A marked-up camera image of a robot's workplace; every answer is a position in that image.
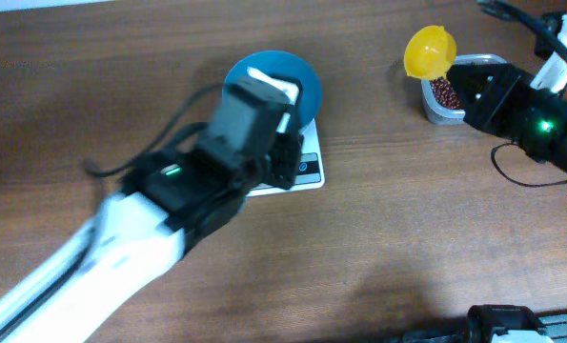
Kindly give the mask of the yellow plastic measuring scoop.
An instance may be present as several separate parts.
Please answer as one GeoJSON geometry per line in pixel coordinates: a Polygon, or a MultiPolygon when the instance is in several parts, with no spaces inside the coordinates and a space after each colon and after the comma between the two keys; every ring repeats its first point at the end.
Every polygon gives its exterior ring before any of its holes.
{"type": "Polygon", "coordinates": [[[443,26],[431,25],[411,38],[404,51],[403,66],[408,76],[432,81],[446,75],[456,56],[454,37],[443,26]]]}

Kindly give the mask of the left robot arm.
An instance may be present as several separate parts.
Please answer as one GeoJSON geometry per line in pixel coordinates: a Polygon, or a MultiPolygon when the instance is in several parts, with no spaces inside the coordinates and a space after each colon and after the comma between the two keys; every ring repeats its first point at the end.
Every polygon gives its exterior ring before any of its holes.
{"type": "Polygon", "coordinates": [[[262,184],[294,185],[299,85],[262,73],[223,86],[209,123],[179,130],[120,170],[78,232],[0,299],[0,342],[82,342],[241,210],[262,184]]]}

